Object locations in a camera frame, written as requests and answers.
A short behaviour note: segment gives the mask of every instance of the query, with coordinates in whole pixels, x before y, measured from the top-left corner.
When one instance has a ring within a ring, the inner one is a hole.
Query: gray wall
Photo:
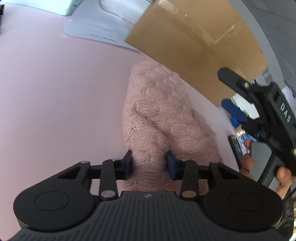
[[[296,91],[296,1],[242,0],[242,2],[265,33],[279,62],[285,83]]]

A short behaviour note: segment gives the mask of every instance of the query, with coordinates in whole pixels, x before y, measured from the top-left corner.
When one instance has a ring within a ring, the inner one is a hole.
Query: logo
[[[281,105],[281,111],[284,111],[284,110],[285,110],[285,104],[282,103],[282,105]],[[287,118],[287,123],[289,123],[290,122],[290,119],[291,119],[291,115],[288,115],[288,117],[287,117],[287,114],[288,114],[288,110],[286,110],[284,112],[284,116],[285,116],[285,118]]]
[[[150,198],[150,197],[152,197],[152,194],[150,194],[150,193],[145,194],[144,197],[146,197],[146,198]]]

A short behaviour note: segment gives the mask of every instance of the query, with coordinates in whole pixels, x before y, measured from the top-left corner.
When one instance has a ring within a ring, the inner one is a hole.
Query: circular pad
[[[222,181],[205,195],[203,207],[214,222],[240,232],[267,230],[280,220],[284,210],[274,191],[245,179]]]
[[[57,211],[68,203],[68,195],[57,191],[42,193],[35,199],[35,205],[43,211]]]
[[[71,180],[46,180],[21,192],[13,210],[21,227],[56,232],[85,221],[95,208],[92,194]]]

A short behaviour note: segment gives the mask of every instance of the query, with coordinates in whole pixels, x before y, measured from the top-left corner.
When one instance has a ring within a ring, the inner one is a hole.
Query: document
[[[101,9],[98,0],[84,0],[67,22],[64,33],[136,50],[125,42],[128,29],[122,18]]]

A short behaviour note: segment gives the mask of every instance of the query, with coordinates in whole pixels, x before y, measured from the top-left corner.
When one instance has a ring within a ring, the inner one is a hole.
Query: cardboard box
[[[252,81],[268,65],[253,33],[227,0],[156,0],[126,42],[177,72],[215,105],[234,95],[218,80],[220,67]]]

